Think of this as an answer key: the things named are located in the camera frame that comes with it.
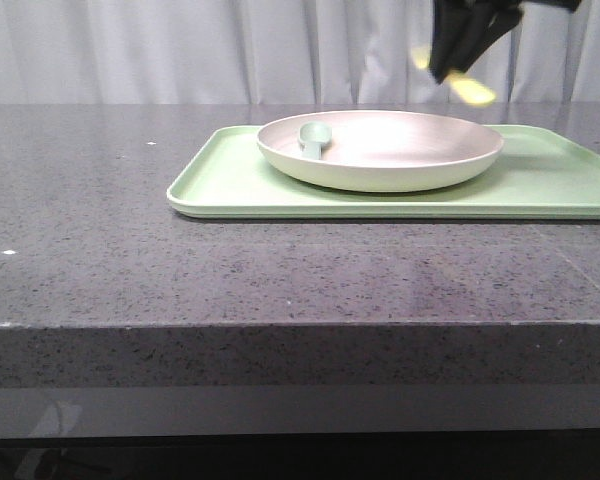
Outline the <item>black gloved hand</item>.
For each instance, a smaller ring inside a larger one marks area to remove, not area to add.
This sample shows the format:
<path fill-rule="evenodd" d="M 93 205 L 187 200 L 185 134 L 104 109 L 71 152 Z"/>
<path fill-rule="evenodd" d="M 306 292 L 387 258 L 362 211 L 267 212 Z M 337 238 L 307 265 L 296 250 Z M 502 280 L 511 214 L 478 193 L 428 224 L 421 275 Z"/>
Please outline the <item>black gloved hand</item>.
<path fill-rule="evenodd" d="M 452 72 L 466 73 L 523 18 L 519 0 L 435 0 L 428 71 L 438 84 Z"/>

